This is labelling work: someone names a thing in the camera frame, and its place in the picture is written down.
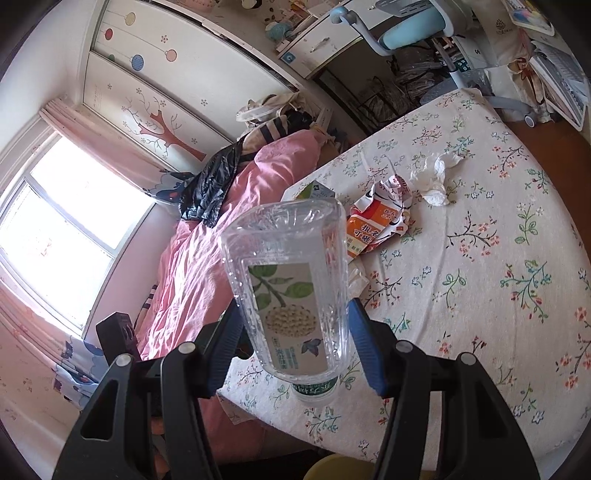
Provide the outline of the white desk with drawers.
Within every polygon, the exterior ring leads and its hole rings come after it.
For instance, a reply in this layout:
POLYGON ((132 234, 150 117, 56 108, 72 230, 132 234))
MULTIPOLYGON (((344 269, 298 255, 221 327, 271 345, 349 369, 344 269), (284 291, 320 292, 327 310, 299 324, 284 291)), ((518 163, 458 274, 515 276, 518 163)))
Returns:
MULTIPOLYGON (((341 6, 356 12, 366 26, 373 30, 393 18, 392 14, 378 9, 375 4, 375 1, 342 1, 341 6)), ((281 49, 279 59, 298 75, 308 79, 361 39, 353 27, 345 23, 334 24, 329 14, 325 14, 281 49)))

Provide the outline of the black plastic bag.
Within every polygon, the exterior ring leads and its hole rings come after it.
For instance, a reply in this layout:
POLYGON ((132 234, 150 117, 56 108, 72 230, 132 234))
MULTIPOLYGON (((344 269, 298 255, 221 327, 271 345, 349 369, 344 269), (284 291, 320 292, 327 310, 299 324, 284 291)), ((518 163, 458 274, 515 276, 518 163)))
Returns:
POLYGON ((223 202, 238 175, 240 157, 242 141, 222 148, 211 157, 181 193, 178 207, 182 220, 201 222, 210 228, 216 225, 223 202))

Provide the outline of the blue grey office chair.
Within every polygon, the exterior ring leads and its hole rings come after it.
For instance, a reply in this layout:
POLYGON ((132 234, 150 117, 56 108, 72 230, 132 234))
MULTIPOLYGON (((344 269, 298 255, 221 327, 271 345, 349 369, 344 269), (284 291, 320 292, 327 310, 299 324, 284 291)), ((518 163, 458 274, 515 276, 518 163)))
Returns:
POLYGON ((436 41, 438 37, 452 38, 467 32, 472 27, 472 13, 462 1, 428 1, 422 10, 415 11, 402 22, 387 30, 380 38, 370 32, 363 19, 353 10, 339 6, 329 12, 332 24, 346 24, 356 30, 375 53, 392 57, 397 50, 429 40, 439 52, 449 74, 459 89, 482 89, 474 81, 466 81, 444 48, 436 41))

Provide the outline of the orange white snack bag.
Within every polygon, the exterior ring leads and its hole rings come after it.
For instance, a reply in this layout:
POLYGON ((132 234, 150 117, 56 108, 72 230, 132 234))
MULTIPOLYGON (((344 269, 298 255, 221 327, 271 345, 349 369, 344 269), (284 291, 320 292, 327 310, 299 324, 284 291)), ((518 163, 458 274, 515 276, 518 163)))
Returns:
POLYGON ((375 183, 351 208, 346 222, 346 250, 353 261, 384 241, 404 236, 410 225, 413 196, 398 174, 375 183))

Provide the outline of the pink duvet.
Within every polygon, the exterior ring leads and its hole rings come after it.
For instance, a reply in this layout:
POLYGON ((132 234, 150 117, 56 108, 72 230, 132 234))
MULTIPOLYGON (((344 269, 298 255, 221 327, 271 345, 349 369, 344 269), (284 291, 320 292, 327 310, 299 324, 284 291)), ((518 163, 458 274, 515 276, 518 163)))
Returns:
MULTIPOLYGON (((157 288, 137 330, 141 358, 166 355, 197 337, 228 306, 232 292, 218 249, 218 237, 240 214, 259 204, 280 201, 283 192, 317 168, 327 139, 315 129, 301 130, 264 146, 239 171, 212 228, 178 223, 162 253, 157 288)), ((219 463, 297 453, 308 444, 257 420, 233 424, 217 398, 200 409, 214 458, 219 463)))

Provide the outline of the white tissue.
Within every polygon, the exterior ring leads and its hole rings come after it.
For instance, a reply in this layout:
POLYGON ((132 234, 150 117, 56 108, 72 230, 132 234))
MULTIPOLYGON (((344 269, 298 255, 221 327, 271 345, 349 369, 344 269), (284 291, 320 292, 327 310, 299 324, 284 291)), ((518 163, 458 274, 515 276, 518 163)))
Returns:
POLYGON ((419 195, 433 207, 447 206, 450 201, 446 190, 446 175, 458 166, 464 157, 455 153, 431 155, 410 173, 410 182, 419 195))

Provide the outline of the green white drink carton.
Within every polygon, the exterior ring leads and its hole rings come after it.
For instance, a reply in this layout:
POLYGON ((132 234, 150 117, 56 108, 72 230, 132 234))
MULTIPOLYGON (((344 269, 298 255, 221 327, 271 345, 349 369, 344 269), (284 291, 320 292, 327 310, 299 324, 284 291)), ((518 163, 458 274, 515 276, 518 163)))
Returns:
POLYGON ((335 198, 335 192, 327 186, 322 185, 322 183, 319 183, 317 180, 311 181, 311 183, 305 186, 295 197, 297 200, 328 198, 335 198))

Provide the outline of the striped clothing pile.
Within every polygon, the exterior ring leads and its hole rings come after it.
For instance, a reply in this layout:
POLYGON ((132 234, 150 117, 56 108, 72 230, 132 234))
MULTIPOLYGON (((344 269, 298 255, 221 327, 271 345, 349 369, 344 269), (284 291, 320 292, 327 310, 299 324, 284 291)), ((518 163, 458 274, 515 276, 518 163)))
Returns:
POLYGON ((294 92, 270 94, 259 101, 249 100, 235 118, 246 127, 239 138, 242 155, 254 156, 264 146, 310 128, 318 118, 318 112, 300 92, 294 92))

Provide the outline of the clear plastic water bottle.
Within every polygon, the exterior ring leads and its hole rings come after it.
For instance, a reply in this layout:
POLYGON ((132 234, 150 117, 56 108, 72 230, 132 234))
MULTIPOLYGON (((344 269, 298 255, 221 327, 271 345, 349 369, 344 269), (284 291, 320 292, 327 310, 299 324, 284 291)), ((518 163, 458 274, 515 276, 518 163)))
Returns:
POLYGON ((245 329, 267 373, 305 406, 337 395, 349 359, 346 213, 334 198, 264 204, 219 239, 245 329))

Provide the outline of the white bookshelf with books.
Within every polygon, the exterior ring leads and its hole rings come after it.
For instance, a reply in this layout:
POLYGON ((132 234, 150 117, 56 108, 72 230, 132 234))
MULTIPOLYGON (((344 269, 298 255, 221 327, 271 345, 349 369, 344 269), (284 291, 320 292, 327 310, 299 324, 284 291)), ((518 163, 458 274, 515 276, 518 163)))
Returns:
POLYGON ((573 51, 531 1, 509 0, 503 5, 512 23, 529 39, 528 63, 542 83, 548 110, 590 140, 590 82, 573 51))

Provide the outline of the cream yellow trash bin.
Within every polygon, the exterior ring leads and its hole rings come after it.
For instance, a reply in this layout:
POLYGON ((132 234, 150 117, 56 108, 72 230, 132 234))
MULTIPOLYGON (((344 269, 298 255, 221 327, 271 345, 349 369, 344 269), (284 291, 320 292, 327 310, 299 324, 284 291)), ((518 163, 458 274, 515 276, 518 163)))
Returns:
POLYGON ((376 465, 360 459, 332 454, 311 466, 304 480, 373 479, 376 465))

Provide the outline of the white wardrobe tree decal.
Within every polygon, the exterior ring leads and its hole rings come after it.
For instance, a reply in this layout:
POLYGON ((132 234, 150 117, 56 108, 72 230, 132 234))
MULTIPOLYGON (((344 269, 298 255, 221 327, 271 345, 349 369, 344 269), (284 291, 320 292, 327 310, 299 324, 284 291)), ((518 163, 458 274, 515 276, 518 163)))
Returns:
POLYGON ((228 42, 147 1, 109 1, 86 66, 84 105, 158 158, 198 172, 245 131, 250 100, 290 87, 228 42))

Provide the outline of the pink curtain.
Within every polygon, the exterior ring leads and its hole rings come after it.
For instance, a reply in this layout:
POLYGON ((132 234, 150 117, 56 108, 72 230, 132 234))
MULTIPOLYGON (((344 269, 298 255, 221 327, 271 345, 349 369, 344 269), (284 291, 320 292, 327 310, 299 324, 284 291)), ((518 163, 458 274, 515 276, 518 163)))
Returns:
POLYGON ((173 172, 100 118, 76 110, 63 100, 50 100, 41 118, 112 173, 160 203, 177 205, 190 173, 173 172))

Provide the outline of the window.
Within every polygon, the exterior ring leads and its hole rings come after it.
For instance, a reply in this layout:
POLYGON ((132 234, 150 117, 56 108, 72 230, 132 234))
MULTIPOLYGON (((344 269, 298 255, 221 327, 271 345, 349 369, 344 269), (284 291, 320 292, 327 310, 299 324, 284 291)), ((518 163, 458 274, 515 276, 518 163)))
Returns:
POLYGON ((1 261, 49 322, 86 332, 153 201, 50 128, 1 201, 1 261))

